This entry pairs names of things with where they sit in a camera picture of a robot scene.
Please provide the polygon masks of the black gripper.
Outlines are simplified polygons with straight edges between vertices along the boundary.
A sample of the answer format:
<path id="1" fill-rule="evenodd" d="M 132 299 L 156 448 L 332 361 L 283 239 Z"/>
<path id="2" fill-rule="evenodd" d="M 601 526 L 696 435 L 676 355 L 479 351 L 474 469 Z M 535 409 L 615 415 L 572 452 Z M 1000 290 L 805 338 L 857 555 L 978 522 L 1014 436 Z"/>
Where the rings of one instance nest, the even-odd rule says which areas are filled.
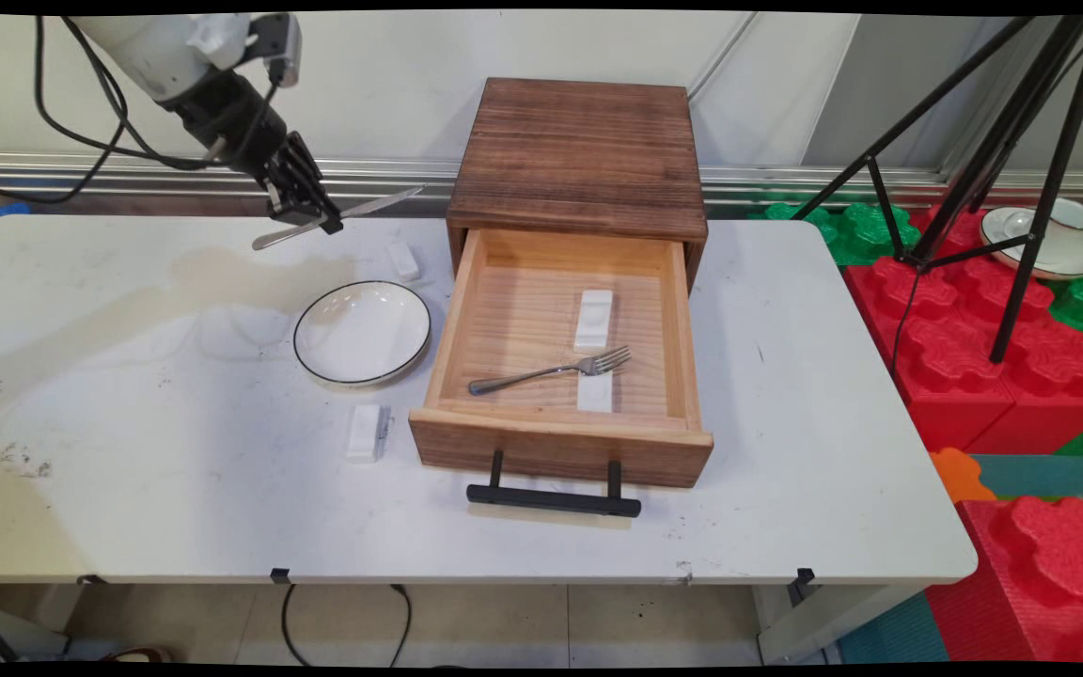
<path id="1" fill-rule="evenodd" d="M 262 95 L 237 71 L 211 70 L 160 107 L 177 113 L 185 132 L 207 149 L 225 140 L 216 162 L 265 181 L 268 218 L 293 227 L 314 224 L 328 235 L 337 234 L 344 227 L 342 213 L 323 188 L 317 162 L 304 138 L 289 133 L 274 110 L 272 99 L 280 87 L 280 80 L 273 80 Z"/>

